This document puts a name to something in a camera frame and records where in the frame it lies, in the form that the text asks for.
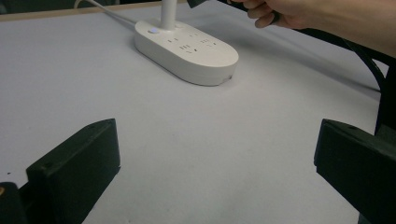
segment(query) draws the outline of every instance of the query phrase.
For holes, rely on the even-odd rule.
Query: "white power strip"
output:
[[[238,53],[230,45],[188,24],[163,29],[158,19],[135,25],[136,48],[177,77],[193,84],[218,86],[233,76]]]

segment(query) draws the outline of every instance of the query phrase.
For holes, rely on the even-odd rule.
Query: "power strip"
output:
[[[233,47],[180,21],[171,23],[171,29],[160,27],[159,19],[135,25],[135,46],[151,60],[202,86],[218,86],[233,76],[239,58]]]

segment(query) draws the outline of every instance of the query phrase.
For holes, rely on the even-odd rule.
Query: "power outlet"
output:
[[[176,21],[175,29],[160,28],[158,19],[135,25],[136,48],[177,77],[202,86],[229,80],[239,56],[230,45],[188,24]]]

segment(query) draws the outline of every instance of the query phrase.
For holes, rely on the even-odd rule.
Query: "black cable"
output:
[[[355,44],[349,40],[343,40],[350,47],[350,49],[352,49],[361,58],[361,60],[373,73],[375,80],[378,83],[379,89],[381,91],[384,90],[385,77],[376,65],[376,63],[373,61],[373,59],[364,51],[364,49],[360,45]]]

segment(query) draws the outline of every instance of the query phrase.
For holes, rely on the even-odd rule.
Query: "finger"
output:
[[[244,7],[247,9],[253,9],[265,3],[265,0],[247,0],[244,2]]]
[[[247,11],[247,16],[251,19],[258,19],[260,17],[270,14],[273,10],[267,4],[262,4],[258,7]]]
[[[268,25],[270,25],[271,24],[271,22],[273,21],[273,19],[274,19],[274,13],[270,13],[270,14],[267,14],[267,15],[265,15],[265,16],[263,16],[263,17],[260,17],[260,18],[258,18],[257,20],[256,20],[256,22],[254,23],[254,25],[257,27],[257,28],[264,28],[264,27],[266,27],[266,26],[268,26]]]

